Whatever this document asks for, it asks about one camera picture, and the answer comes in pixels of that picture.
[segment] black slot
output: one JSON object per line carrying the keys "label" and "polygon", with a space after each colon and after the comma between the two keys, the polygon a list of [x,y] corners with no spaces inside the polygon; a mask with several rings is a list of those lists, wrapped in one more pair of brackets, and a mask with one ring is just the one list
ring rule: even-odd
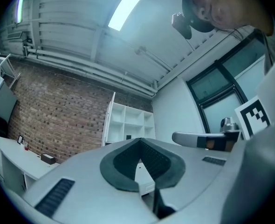
{"label": "black slot", "polygon": [[223,159],[216,159],[213,157],[205,157],[202,160],[205,162],[213,163],[213,164],[220,165],[220,166],[224,166],[226,163],[226,161]]}
{"label": "black slot", "polygon": [[45,216],[52,217],[75,182],[62,178],[35,206]]}

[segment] black grille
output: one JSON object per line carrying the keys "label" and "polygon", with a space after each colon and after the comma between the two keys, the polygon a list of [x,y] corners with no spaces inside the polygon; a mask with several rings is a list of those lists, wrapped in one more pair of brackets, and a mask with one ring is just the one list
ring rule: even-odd
{"label": "black grille", "polygon": [[212,158],[212,157],[205,157],[205,158],[203,158],[203,161],[221,165],[221,166],[224,166],[226,163],[226,161],[223,159],[216,159],[216,158]]}
{"label": "black grille", "polygon": [[36,210],[52,217],[75,182],[62,178],[47,195],[36,205]]}
{"label": "black grille", "polygon": [[142,161],[145,165],[148,173],[155,181],[162,176],[171,167],[171,160],[155,150],[151,146],[143,143],[142,149]]}

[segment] white shelf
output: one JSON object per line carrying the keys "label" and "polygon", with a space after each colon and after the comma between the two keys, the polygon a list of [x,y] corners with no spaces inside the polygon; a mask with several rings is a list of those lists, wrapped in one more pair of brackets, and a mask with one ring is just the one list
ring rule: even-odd
{"label": "white shelf", "polygon": [[155,138],[155,130],[154,127],[145,127],[145,138],[154,139]]}
{"label": "white shelf", "polygon": [[125,118],[125,106],[114,103],[110,120],[124,123],[124,118]]}
{"label": "white shelf", "polygon": [[108,141],[111,143],[119,142],[123,140],[124,135],[124,124],[123,123],[110,123]]}
{"label": "white shelf", "polygon": [[154,127],[154,116],[152,113],[144,112],[144,125],[146,127]]}
{"label": "white shelf", "polygon": [[104,124],[103,130],[106,130],[106,133],[103,136],[103,139],[105,140],[103,140],[102,146],[105,146],[105,143],[115,143],[126,140],[127,135],[131,135],[132,139],[155,139],[153,113],[120,105],[114,102],[111,106],[109,106],[109,108],[109,121],[107,124]]}
{"label": "white shelf", "polygon": [[125,109],[125,123],[133,125],[143,125],[144,124],[144,113],[141,110],[137,110],[131,107],[126,107]]}
{"label": "white shelf", "polygon": [[144,137],[144,127],[138,125],[125,124],[124,126],[124,139],[126,136],[131,135],[132,139]]}

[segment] brick wall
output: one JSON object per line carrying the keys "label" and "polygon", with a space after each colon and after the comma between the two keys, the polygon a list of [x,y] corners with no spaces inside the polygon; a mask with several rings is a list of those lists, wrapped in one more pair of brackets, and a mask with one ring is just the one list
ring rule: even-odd
{"label": "brick wall", "polygon": [[115,102],[152,112],[151,101],[103,83],[25,60],[11,59],[21,73],[9,121],[9,138],[21,134],[29,149],[61,163],[101,146],[103,124],[113,91]]}

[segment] fluorescent light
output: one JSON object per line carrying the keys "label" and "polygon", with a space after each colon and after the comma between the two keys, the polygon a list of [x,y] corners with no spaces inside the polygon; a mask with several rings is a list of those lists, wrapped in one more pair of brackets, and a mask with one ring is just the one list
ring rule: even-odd
{"label": "fluorescent light", "polygon": [[120,31],[127,17],[140,0],[122,0],[112,16],[109,27]]}
{"label": "fluorescent light", "polygon": [[17,23],[21,22],[21,15],[22,15],[22,4],[24,0],[17,1],[17,9],[16,9],[16,21]]}

